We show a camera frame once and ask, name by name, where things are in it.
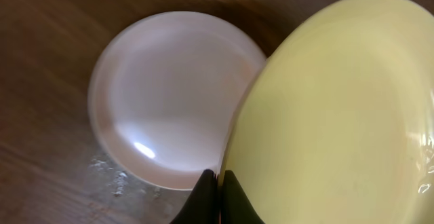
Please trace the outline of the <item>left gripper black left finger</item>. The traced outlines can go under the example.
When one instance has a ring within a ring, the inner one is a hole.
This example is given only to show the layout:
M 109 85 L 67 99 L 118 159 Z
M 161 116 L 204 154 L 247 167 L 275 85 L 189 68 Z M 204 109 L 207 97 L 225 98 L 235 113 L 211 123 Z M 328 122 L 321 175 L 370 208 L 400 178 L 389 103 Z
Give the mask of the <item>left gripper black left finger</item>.
M 170 224 L 217 224 L 218 188 L 212 170 L 204 170 L 184 206 Z

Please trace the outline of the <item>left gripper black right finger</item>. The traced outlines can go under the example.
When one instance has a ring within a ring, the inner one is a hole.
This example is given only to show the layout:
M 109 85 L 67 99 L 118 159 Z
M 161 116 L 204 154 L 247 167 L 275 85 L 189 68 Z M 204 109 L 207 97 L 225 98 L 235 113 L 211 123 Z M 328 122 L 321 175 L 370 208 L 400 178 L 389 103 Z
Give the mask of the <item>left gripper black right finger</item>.
M 231 170 L 224 172 L 220 199 L 222 224 L 264 224 Z

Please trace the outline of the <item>white plate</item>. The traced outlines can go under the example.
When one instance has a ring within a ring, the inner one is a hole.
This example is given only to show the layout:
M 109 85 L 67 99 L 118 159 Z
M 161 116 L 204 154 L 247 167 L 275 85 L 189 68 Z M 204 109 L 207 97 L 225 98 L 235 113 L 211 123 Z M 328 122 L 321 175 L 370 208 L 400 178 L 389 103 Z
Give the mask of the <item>white plate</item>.
M 88 114 L 102 148 L 154 186 L 189 191 L 219 171 L 231 120 L 266 57 L 242 30 L 187 11 L 121 31 L 92 72 Z

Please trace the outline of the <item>yellow-green plate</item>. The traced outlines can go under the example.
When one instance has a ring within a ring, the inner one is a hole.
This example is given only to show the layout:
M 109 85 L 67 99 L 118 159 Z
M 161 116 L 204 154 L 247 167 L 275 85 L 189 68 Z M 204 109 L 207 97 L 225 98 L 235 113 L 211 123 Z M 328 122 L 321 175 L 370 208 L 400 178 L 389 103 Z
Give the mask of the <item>yellow-green plate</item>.
M 243 99 L 230 174 L 265 223 L 432 223 L 433 15 L 340 0 L 304 21 Z

